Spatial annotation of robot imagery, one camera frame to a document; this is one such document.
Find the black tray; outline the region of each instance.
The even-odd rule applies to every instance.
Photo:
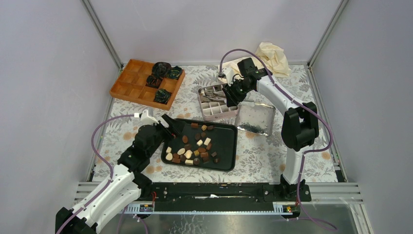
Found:
[[[186,166],[186,167],[195,167],[195,168],[203,168],[203,169],[210,169],[210,170],[217,170],[217,171],[224,171],[229,172],[235,167],[235,153],[237,151],[237,128],[234,125],[224,124],[224,123],[212,123],[212,122],[204,122],[204,121],[197,121],[191,119],[181,119],[176,118],[176,120],[184,121],[186,123],[184,129],[182,130],[182,135],[175,139],[165,141],[164,148],[162,149],[161,159],[166,164],[172,165],[179,165],[179,166]],[[191,123],[197,123],[198,129],[191,128]],[[207,137],[211,139],[212,147],[210,150],[207,150],[209,153],[209,162],[204,163],[200,156],[197,156],[201,160],[199,165],[186,165],[184,162],[181,163],[173,163],[165,159],[166,157],[166,150],[168,147],[172,148],[172,153],[178,152],[181,148],[184,147],[184,143],[182,141],[182,137],[185,135],[188,137],[188,144],[191,144],[191,151],[194,152],[199,147],[206,148],[207,146],[202,144],[198,146],[196,144],[197,140],[195,140],[195,134],[202,132],[202,125],[214,125],[213,130],[205,130],[206,137],[202,139],[204,141]],[[219,163],[213,162],[213,157],[211,154],[213,152],[217,152],[217,156],[215,158],[219,158]],[[191,160],[193,160],[195,155],[192,153]]]

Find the brown chocolate piece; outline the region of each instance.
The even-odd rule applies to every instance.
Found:
[[[179,159],[179,158],[173,158],[172,159],[172,162],[174,162],[174,163],[181,163],[181,160]]]
[[[190,150],[190,149],[191,149],[191,144],[186,144],[186,145],[184,145],[184,149],[185,149],[185,150]]]
[[[194,165],[198,165],[200,162],[199,158],[194,158]]]

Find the tabletop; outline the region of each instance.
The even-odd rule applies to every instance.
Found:
[[[218,84],[217,66],[182,66],[186,76],[169,111],[154,109],[154,117],[168,114],[171,118],[203,120],[197,92],[201,87]],[[290,77],[277,80],[293,95],[304,102],[314,101],[305,67],[290,65]],[[250,92],[247,99],[271,104],[257,92]],[[142,112],[147,106],[120,99],[113,102],[110,117]],[[234,124],[235,118],[214,122]],[[276,111],[271,136],[238,131],[235,168],[230,172],[211,171],[165,164],[161,160],[163,144],[150,159],[150,164],[142,172],[153,182],[279,182],[285,169],[287,147],[281,138],[283,117]],[[319,137],[314,148],[323,148],[327,142],[319,122]],[[120,155],[132,144],[139,120],[131,117],[108,123],[100,148],[101,155],[114,166]],[[102,181],[109,174],[109,168],[100,159],[96,160],[93,181]],[[306,156],[305,179],[309,182],[337,182],[331,155],[328,151]]]

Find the white chocolate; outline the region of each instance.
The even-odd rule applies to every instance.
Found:
[[[191,151],[191,150],[188,150],[188,151],[185,153],[185,157],[186,157],[187,159],[190,159],[191,156],[192,156],[192,151]]]
[[[172,158],[173,158],[173,156],[172,156],[171,153],[167,154],[167,156],[165,157],[165,159],[168,160],[168,161],[171,161]]]
[[[211,139],[209,139],[208,137],[205,139],[204,141],[204,145],[208,145],[211,142]]]
[[[183,155],[184,153],[185,153],[185,149],[184,149],[184,148],[178,150],[178,152],[177,152],[177,154],[179,154],[179,155]]]

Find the wooden box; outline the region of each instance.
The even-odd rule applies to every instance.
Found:
[[[182,70],[181,76],[177,79],[164,78],[159,89],[165,89],[171,93],[167,104],[154,102],[155,93],[158,89],[151,88],[146,85],[146,79],[152,74],[152,66],[154,63],[143,62],[131,59],[125,69],[112,86],[110,93],[114,98],[139,103],[154,108],[169,110],[179,87],[185,77],[185,71]]]

